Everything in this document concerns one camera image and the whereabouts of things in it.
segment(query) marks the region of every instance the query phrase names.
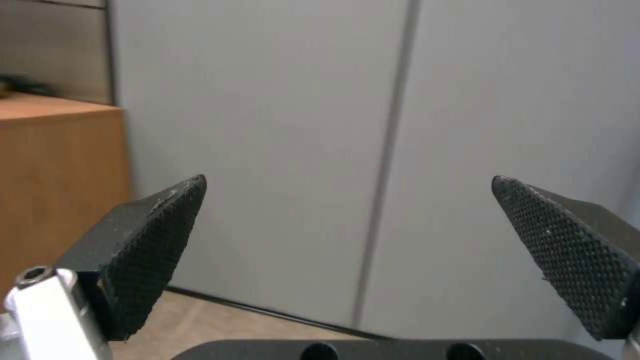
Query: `textured grip pad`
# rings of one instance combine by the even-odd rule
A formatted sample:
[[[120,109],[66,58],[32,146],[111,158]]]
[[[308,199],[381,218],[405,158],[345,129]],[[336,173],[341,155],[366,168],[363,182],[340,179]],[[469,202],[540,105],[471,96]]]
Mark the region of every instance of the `textured grip pad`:
[[[58,261],[78,274],[102,333],[126,340],[173,275],[207,188],[195,176],[113,208]]]
[[[640,234],[605,208],[516,179],[492,190],[545,278],[597,340],[626,338],[640,315]]]

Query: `silver metal bracket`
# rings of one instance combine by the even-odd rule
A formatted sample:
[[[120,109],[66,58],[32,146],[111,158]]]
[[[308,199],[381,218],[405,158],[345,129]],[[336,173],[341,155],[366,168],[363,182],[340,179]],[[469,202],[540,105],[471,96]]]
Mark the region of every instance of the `silver metal bracket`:
[[[26,270],[16,279],[4,306],[11,317],[2,317],[7,330],[0,340],[15,342],[17,330],[23,359],[112,359],[71,270],[46,266]],[[14,348],[7,346],[7,352],[15,352]]]

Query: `gray wall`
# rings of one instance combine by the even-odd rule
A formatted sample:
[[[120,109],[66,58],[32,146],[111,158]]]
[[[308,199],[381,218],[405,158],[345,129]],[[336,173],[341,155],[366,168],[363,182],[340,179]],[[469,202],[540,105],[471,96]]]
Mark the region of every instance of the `gray wall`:
[[[406,1],[115,1],[136,189],[209,180],[172,284],[350,325]]]
[[[368,243],[407,1],[115,2],[138,193],[209,179],[173,285],[394,336],[575,336],[490,180],[633,207],[640,3],[421,3]]]
[[[0,74],[27,75],[68,99],[110,103],[104,2],[59,3],[0,1]]]
[[[640,2],[424,0],[361,327],[555,337],[575,319],[494,174],[623,205],[640,156]]]

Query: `vertical gap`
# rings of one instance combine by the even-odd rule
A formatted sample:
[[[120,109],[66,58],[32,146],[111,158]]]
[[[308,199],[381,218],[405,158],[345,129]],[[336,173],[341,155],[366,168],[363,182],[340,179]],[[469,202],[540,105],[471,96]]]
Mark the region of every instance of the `vertical gap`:
[[[115,40],[113,34],[113,0],[104,0],[104,28],[107,44],[107,71],[109,75],[109,101],[118,106],[118,89],[116,80]]]
[[[421,0],[408,0],[404,19],[402,42],[399,49],[400,54],[396,65],[396,78],[394,79],[393,84],[394,88],[389,106],[388,122],[383,142],[380,167],[376,180],[376,189],[371,214],[369,216],[369,230],[367,232],[362,268],[360,269],[360,278],[358,280],[358,291],[356,292],[356,300],[353,307],[353,318],[351,319],[351,326],[355,329],[358,329],[362,323],[362,311],[364,310],[365,296],[369,286],[369,275],[371,272],[373,255],[376,251],[378,242],[380,218],[384,207],[390,166],[394,154],[396,131],[400,114],[402,112],[404,91],[406,89],[407,75],[413,52],[413,43],[415,41],[415,32],[418,25],[420,2]]]

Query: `black object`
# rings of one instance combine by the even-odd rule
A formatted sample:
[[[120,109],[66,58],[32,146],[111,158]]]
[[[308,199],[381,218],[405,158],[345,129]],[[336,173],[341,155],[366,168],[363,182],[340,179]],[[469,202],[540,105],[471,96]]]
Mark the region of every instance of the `black object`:
[[[602,206],[497,176],[493,194],[544,276],[596,340],[640,317],[640,233]]]
[[[171,279],[207,188],[199,175],[113,208],[56,267],[76,271],[107,340],[144,325]]]
[[[213,341],[174,360],[610,360],[560,340]]]
[[[7,90],[16,92],[25,92],[27,94],[35,94],[42,96],[56,96],[56,91],[51,85],[45,83],[37,83],[26,76],[0,74],[0,83],[6,84]]]

